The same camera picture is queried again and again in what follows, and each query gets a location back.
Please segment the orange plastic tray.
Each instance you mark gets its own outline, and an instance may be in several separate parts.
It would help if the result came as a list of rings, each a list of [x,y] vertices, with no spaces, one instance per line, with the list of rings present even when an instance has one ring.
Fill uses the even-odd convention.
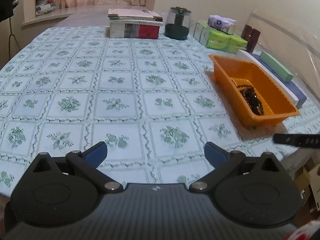
[[[211,54],[213,79],[245,128],[277,125],[299,115],[281,88],[258,65]]]

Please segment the jewelry pile in tray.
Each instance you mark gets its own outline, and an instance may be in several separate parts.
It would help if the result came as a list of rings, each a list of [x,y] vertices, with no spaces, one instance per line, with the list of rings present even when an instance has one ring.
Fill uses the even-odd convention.
[[[258,97],[254,86],[249,81],[245,81],[243,79],[231,78],[231,80],[239,90],[251,111],[255,115],[263,116],[265,114],[263,103]]]

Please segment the white and blue flat boxes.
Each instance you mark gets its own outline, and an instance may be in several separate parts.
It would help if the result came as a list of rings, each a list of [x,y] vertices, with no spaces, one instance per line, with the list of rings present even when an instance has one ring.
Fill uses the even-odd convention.
[[[258,65],[274,82],[281,87],[282,91],[289,100],[300,109],[307,100],[306,95],[292,82],[283,81],[267,64],[259,59],[258,55],[248,53],[244,50],[238,50],[236,59],[248,61]]]

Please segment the green rectangular box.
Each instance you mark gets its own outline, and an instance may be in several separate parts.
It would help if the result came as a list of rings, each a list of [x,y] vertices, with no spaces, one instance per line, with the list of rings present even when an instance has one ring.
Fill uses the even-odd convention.
[[[259,59],[268,65],[284,82],[291,82],[293,79],[293,74],[275,57],[271,54],[263,51]]]

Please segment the floral green white tablecloth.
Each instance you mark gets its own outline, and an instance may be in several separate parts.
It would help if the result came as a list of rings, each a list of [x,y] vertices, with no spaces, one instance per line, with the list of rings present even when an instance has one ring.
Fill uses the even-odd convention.
[[[11,195],[40,152],[62,157],[103,141],[100,170],[122,184],[191,184],[212,170],[211,141],[278,159],[274,133],[317,133],[319,108],[273,127],[243,128],[206,71],[211,51],[178,42],[109,39],[104,27],[50,28],[1,69],[1,193]]]

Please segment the clear plastic sheet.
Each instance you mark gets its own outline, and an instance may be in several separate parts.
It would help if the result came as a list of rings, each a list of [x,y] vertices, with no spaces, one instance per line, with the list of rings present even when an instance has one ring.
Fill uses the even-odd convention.
[[[319,96],[319,38],[257,9],[251,13],[248,24],[261,32],[260,48],[271,53]]]

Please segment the green tissue pack bundle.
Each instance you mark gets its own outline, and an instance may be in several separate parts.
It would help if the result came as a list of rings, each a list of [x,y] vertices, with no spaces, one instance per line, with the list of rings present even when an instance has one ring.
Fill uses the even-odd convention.
[[[226,34],[203,21],[192,21],[189,34],[206,48],[236,54],[245,50],[247,41],[234,34]]]

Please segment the dark brown wooden box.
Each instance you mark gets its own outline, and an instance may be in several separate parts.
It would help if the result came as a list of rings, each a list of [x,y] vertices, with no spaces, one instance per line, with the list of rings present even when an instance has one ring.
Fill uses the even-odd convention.
[[[247,41],[246,51],[248,53],[253,52],[259,40],[259,36],[260,36],[260,31],[258,31],[257,29],[254,29],[250,25],[245,25],[241,34],[241,38]]]

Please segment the purple tissue pack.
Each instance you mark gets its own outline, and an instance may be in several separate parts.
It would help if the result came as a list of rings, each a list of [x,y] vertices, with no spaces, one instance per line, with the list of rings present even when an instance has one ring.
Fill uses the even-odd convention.
[[[210,15],[207,24],[225,34],[234,34],[237,21],[219,15]]]

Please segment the stack of books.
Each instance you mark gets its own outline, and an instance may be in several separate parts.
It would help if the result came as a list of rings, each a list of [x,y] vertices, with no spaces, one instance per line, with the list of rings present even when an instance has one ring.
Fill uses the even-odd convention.
[[[110,38],[157,39],[163,17],[154,11],[109,9]]]

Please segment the glass teapot dark green base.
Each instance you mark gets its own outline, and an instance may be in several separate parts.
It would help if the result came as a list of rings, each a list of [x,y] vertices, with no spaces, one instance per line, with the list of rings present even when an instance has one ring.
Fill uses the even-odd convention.
[[[186,40],[191,26],[191,11],[184,7],[171,7],[165,22],[164,35],[175,40]]]

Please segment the bags on windowsill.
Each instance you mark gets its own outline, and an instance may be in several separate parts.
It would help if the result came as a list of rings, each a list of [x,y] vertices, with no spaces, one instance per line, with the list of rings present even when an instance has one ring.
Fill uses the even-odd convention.
[[[56,9],[56,4],[53,0],[36,0],[35,12],[36,15],[44,15]]]

